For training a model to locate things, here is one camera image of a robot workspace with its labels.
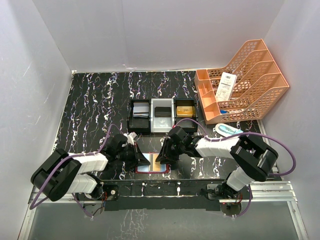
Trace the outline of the red leather card holder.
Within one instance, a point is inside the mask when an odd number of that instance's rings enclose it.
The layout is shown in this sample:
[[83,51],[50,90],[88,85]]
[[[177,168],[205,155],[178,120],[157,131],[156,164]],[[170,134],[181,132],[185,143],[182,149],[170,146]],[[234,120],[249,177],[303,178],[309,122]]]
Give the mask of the red leather card holder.
[[143,156],[149,161],[150,165],[138,166],[135,169],[137,174],[166,174],[170,167],[168,164],[160,164],[156,161],[158,153],[143,153]]

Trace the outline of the white VIP chip card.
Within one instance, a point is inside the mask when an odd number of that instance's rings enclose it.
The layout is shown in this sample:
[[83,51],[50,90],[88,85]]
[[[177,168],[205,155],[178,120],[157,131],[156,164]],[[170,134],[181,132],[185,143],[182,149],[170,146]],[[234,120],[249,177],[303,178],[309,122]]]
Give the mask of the white VIP chip card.
[[132,116],[137,118],[148,118],[149,103],[135,101],[133,103]]

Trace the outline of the gold magnetic stripe card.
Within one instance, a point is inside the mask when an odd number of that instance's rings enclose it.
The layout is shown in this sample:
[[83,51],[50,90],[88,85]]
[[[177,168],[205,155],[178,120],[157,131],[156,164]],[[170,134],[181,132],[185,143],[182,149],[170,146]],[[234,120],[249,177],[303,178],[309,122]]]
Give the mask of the gold magnetic stripe card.
[[151,153],[149,156],[150,167],[149,170],[153,173],[164,173],[167,170],[166,164],[160,164],[156,162],[156,158],[158,157],[158,153]]

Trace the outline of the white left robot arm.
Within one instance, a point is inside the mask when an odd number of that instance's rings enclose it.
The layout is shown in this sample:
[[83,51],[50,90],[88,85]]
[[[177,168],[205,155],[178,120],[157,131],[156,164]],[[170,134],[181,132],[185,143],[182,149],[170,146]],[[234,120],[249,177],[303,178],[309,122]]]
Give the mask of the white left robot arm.
[[109,136],[102,149],[91,153],[70,153],[58,148],[32,174],[30,182],[52,202],[66,194],[84,193],[97,200],[103,195],[103,187],[90,174],[117,168],[130,171],[149,166],[150,161],[135,142],[136,134]]

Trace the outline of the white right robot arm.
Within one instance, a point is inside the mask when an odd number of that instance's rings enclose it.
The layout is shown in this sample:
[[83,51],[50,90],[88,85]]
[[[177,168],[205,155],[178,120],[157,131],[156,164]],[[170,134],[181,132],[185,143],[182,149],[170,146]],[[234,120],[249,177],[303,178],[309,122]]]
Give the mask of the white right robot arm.
[[278,153],[262,139],[249,133],[230,136],[225,140],[210,139],[203,135],[191,135],[179,126],[172,128],[164,139],[156,161],[174,164],[186,154],[193,158],[223,157],[238,164],[222,184],[203,192],[212,196],[233,199],[241,190],[254,181],[267,180],[278,159]]

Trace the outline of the black card in white bin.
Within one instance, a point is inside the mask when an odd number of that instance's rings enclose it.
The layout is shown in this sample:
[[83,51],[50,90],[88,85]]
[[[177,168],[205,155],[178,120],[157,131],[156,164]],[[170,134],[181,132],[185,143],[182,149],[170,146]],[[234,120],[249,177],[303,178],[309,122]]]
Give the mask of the black card in white bin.
[[171,107],[167,106],[156,106],[154,108],[155,117],[170,117],[172,115]]

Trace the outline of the white bin middle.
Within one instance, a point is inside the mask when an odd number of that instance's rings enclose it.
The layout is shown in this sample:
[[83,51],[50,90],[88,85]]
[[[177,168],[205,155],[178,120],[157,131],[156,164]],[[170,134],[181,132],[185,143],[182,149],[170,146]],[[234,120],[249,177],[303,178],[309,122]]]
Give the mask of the white bin middle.
[[175,122],[174,100],[172,98],[152,98],[150,104],[150,131],[168,133]]

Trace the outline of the black bin left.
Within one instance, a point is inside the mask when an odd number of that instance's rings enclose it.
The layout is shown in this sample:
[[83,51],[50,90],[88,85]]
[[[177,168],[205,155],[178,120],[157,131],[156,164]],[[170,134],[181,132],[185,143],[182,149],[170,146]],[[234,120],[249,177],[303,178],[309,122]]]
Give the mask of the black bin left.
[[128,103],[127,130],[129,133],[151,133],[151,100],[131,99]]

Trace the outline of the black bin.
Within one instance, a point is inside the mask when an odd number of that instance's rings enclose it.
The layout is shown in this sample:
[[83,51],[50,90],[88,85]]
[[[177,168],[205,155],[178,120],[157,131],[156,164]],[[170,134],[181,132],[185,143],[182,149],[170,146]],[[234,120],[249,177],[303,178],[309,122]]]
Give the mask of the black bin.
[[[193,98],[188,99],[174,99],[174,123],[177,124],[182,119],[193,119],[198,121],[196,113],[196,101]],[[187,133],[193,134],[197,132],[198,125],[191,120],[184,120],[178,124]]]
[[128,103],[127,130],[129,133],[151,133],[151,100],[131,99]]

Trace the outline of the black bin right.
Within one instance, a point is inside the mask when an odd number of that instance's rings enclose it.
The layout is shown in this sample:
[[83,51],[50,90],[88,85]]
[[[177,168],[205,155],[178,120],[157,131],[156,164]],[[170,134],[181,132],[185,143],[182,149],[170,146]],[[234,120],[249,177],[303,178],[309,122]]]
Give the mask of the black bin right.
[[[188,99],[174,99],[174,123],[177,124],[182,119],[193,119],[198,121],[196,113],[196,101],[193,98]],[[198,125],[191,120],[184,120],[178,124],[187,133],[193,134],[197,132]]]

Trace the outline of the white blue tape dispenser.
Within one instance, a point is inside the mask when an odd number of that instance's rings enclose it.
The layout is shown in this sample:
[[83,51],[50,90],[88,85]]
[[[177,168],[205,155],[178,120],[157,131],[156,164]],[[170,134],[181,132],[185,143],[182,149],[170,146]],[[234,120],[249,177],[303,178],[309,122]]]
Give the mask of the white blue tape dispenser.
[[215,125],[215,131],[223,137],[229,137],[243,132],[241,129],[237,129],[224,123],[217,123]]

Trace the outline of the white paper receipt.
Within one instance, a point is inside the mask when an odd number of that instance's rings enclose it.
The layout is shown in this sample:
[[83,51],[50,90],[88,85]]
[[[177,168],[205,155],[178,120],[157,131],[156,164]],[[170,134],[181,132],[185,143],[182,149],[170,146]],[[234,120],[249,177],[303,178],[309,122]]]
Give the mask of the white paper receipt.
[[237,75],[223,72],[215,94],[218,102],[229,101],[237,81]]

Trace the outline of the orange plastic desk organizer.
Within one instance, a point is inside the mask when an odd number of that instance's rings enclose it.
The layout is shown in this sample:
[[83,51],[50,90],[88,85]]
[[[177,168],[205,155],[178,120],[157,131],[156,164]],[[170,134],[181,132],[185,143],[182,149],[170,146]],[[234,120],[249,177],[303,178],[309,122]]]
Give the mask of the orange plastic desk organizer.
[[[237,79],[230,100],[220,101],[223,73]],[[196,70],[194,84],[207,125],[261,120],[290,87],[263,39],[246,41],[224,67]]]

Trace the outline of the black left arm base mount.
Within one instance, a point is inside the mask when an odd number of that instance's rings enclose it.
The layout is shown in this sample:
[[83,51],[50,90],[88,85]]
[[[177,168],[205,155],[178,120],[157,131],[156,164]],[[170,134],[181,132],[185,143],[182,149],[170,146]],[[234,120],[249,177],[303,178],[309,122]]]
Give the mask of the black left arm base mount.
[[[69,193],[85,216],[93,220],[98,212],[105,210],[108,201],[118,200],[119,181],[101,180],[93,174],[80,174],[72,182]],[[100,204],[100,207],[94,212],[86,209],[87,206],[96,204]]]

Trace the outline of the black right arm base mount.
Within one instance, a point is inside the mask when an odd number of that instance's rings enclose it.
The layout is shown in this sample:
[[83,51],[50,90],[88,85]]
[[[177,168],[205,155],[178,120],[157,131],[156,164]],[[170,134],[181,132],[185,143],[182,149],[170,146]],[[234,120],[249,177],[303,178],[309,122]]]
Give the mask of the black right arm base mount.
[[208,184],[200,190],[200,194],[208,200],[229,200],[220,203],[220,209],[226,216],[235,218],[243,215],[249,208],[253,195],[248,186],[234,190],[226,183]]

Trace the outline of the aluminium frame rail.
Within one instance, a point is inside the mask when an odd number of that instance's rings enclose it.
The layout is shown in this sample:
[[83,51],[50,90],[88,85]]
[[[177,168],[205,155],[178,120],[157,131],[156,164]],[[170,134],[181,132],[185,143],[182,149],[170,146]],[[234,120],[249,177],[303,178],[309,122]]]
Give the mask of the aluminium frame rail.
[[212,182],[117,182],[107,201],[70,196],[28,210],[21,240],[306,240],[288,181],[253,183],[237,199],[198,195]]

